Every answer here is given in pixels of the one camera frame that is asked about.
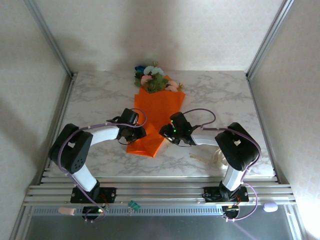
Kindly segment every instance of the white marble surface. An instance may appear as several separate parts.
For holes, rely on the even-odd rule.
[[[251,176],[274,176],[254,103],[243,71],[167,71],[173,80],[184,84],[186,93],[181,111],[207,108],[215,112],[216,122],[208,127],[226,127],[239,122],[260,144],[262,159],[252,167]],[[104,123],[132,108],[134,71],[80,72],[76,78],[63,126],[73,123],[88,126]],[[206,112],[186,116],[192,125],[209,122]],[[126,146],[116,140],[98,143],[90,148],[86,164],[95,177],[199,177],[224,176],[211,161],[217,150],[213,146],[178,147],[165,141],[156,157],[126,153]],[[50,176],[61,176],[51,165]]]

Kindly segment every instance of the artificial flower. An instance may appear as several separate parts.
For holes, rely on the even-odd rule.
[[[145,66],[140,65],[140,66],[136,66],[134,69],[136,72],[143,73],[145,68],[146,68]]]
[[[168,84],[175,87],[176,89],[179,87],[178,83],[176,83],[175,81],[168,81]]]
[[[155,67],[154,66],[147,66],[144,70],[143,70],[143,74],[144,75],[148,75],[152,69],[154,69]]]
[[[171,91],[171,92],[178,92],[178,89],[176,89],[174,86],[171,86],[171,85],[167,86],[164,90]]]
[[[151,75],[143,75],[141,78],[141,85],[145,85],[146,82],[152,79]]]
[[[164,71],[160,68],[160,67],[154,67],[152,70],[151,70],[151,74],[152,75],[155,75],[155,74],[160,74],[161,76],[164,76],[165,73]]]

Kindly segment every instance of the orange wrapping paper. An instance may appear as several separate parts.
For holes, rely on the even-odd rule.
[[[185,94],[182,91],[158,91],[148,93],[142,87],[139,93],[134,96],[134,107],[141,109],[147,116],[144,129],[147,136],[128,145],[128,154],[154,157],[164,141],[159,134],[160,129],[170,123],[170,116],[179,112],[184,101]],[[138,123],[144,121],[143,114],[139,112]]]

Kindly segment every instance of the pink flower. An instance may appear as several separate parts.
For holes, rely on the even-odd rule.
[[[167,91],[171,91],[171,92],[178,92],[178,89],[176,89],[174,86],[167,86],[164,90],[167,90]]]
[[[175,87],[176,89],[179,87],[178,83],[176,83],[175,81],[168,81],[168,84]]]
[[[145,85],[146,82],[148,82],[149,80],[152,79],[152,76],[151,75],[143,75],[142,78],[141,78],[141,85]]]

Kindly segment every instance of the gray floor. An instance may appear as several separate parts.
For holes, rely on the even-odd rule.
[[[242,206],[243,214],[252,206]],[[291,240],[284,208],[225,222],[220,216],[110,216],[85,223],[79,216],[34,216],[28,240]]]

